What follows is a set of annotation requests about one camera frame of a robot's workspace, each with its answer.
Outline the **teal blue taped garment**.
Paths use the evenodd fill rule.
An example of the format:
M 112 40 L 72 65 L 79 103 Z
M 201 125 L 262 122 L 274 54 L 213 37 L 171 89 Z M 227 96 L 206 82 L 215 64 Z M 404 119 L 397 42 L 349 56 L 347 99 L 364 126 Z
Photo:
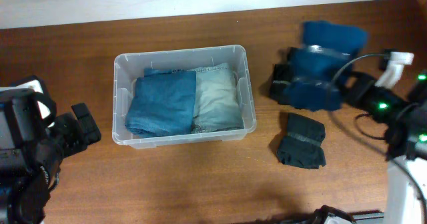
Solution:
M 307 21 L 302 28 L 302 46 L 291 54 L 292 80 L 283 94 L 296 109 L 339 110 L 342 95 L 332 79 L 356 58 L 368 41 L 368 33 L 327 21 Z

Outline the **dark blue jeans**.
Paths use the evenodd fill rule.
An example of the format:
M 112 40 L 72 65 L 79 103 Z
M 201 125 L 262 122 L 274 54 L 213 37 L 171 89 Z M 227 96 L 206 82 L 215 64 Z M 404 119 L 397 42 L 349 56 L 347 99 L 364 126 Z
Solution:
M 143 138 L 191 133 L 195 93 L 195 71 L 145 69 L 135 82 L 126 129 Z

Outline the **large black taped garment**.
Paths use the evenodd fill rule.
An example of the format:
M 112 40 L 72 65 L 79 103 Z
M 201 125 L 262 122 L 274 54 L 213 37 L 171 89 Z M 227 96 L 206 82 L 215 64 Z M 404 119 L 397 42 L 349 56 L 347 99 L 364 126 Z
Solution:
M 294 70 L 290 60 L 296 50 L 296 47 L 289 47 L 288 49 L 280 49 L 278 51 L 280 62 L 274 65 L 269 97 L 277 101 L 280 105 L 290 104 L 290 98 L 285 93 L 285 90 L 290 86 L 294 78 Z

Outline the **small black taped garment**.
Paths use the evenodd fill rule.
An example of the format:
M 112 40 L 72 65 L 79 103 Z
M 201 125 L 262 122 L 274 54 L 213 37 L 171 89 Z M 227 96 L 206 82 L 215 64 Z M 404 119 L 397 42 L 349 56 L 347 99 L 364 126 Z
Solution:
M 326 158 L 321 148 L 326 138 L 324 124 L 295 113 L 288 113 L 286 121 L 285 135 L 276 151 L 279 162 L 302 169 L 324 167 Z

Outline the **light blue jeans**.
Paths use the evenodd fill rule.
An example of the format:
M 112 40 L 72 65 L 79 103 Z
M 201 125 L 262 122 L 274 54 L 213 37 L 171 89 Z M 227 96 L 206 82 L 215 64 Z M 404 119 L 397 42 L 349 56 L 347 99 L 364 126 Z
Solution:
M 196 92 L 192 133 L 243 129 L 236 80 L 228 63 L 195 68 Z

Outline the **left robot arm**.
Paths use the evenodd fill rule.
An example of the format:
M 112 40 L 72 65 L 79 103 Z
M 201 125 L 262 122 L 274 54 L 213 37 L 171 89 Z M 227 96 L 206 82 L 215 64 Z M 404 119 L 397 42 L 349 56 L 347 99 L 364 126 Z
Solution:
M 87 105 L 57 114 L 44 82 L 26 77 L 1 88 L 1 222 L 42 223 L 63 160 L 101 141 Z

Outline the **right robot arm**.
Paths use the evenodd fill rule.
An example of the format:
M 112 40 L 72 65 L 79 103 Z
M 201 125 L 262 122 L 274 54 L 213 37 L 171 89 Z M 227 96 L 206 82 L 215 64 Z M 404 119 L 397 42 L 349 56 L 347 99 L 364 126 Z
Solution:
M 341 86 L 345 102 L 363 116 L 383 123 L 381 138 L 388 144 L 388 200 L 384 223 L 426 222 L 426 73 L 406 99 L 378 84 L 365 73 L 353 71 L 351 87 Z

